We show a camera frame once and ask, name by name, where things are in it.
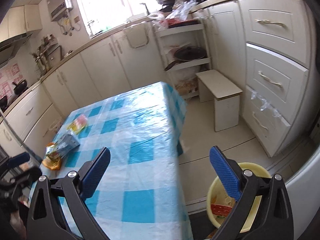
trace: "metal bolt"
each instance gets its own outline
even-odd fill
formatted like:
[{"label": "metal bolt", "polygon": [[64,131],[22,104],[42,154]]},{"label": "metal bolt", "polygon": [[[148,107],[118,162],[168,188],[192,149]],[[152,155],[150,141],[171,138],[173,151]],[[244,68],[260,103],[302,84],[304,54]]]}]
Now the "metal bolt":
[{"label": "metal bolt", "polygon": [[245,170],[244,172],[243,172],[243,174],[245,175],[245,176],[247,176],[247,177],[251,177],[252,176],[252,171],[250,171],[250,170]]},{"label": "metal bolt", "polygon": [[46,177],[44,175],[40,176],[39,181],[44,181],[46,179]]},{"label": "metal bolt", "polygon": [[280,174],[276,174],[276,175],[275,175],[275,179],[276,179],[276,180],[281,180],[281,179],[282,179],[282,177],[281,177],[281,175],[280,175]]},{"label": "metal bolt", "polygon": [[77,173],[76,173],[75,171],[70,171],[70,172],[68,173],[68,177],[69,177],[69,178],[74,178],[76,175],[77,175]]}]

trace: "trash can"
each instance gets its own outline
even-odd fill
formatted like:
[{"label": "trash can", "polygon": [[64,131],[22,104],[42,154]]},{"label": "trash can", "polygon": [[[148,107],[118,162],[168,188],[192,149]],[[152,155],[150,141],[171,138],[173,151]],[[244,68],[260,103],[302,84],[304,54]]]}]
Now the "trash can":
[{"label": "trash can", "polygon": [[[270,173],[263,168],[262,166],[255,164],[255,163],[239,163],[239,166],[242,168],[242,170],[251,170],[256,176],[259,177],[265,177],[265,178],[271,178]],[[257,196],[253,202],[252,208],[250,210],[250,213],[247,217],[247,220],[245,221],[240,233],[244,233],[250,230],[253,221],[256,217],[256,214],[258,212],[258,208],[260,205],[262,196]],[[207,196],[207,214],[211,221],[211,223],[216,227],[219,228],[220,225],[225,220],[224,216],[214,215],[211,211],[211,203],[212,204],[218,204],[218,205],[227,205],[227,206],[233,206],[235,203],[235,200],[228,196],[227,192],[225,191],[219,177],[216,177],[214,181],[212,182],[208,196]]]}]

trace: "clear tape on drawer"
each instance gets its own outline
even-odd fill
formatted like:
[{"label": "clear tape on drawer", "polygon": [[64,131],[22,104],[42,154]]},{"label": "clear tape on drawer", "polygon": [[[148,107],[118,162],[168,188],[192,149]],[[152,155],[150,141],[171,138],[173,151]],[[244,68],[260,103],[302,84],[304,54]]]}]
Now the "clear tape on drawer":
[{"label": "clear tape on drawer", "polygon": [[264,111],[266,109],[269,109],[272,111],[272,116],[273,117],[281,117],[281,114],[279,114],[278,110],[275,109],[264,97],[258,94],[257,91],[252,91],[251,94],[251,100],[254,100],[255,98],[260,99],[262,102],[262,106],[260,107],[260,111]]}]

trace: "white wooden stool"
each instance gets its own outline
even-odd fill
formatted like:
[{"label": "white wooden stool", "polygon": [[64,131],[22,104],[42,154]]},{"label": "white wooden stool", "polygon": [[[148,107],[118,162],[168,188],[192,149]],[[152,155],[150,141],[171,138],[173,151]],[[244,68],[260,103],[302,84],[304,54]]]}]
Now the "white wooden stool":
[{"label": "white wooden stool", "polygon": [[214,130],[217,132],[238,125],[242,90],[217,70],[196,75],[200,103],[214,100]]}]

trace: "tablecloth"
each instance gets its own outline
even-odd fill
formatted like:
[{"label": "tablecloth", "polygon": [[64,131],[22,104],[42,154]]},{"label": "tablecloth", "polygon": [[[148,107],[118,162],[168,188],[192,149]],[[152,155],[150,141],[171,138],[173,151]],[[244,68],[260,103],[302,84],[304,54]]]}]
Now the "tablecloth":
[{"label": "tablecloth", "polygon": [[[185,112],[185,101],[163,82],[83,107],[70,114],[55,138],[85,114],[88,126],[78,134],[80,146],[67,155],[60,171],[40,168],[50,179],[62,178],[107,147],[110,165],[85,203],[108,237],[193,239],[177,159]],[[66,201],[60,201],[79,235]]]}]

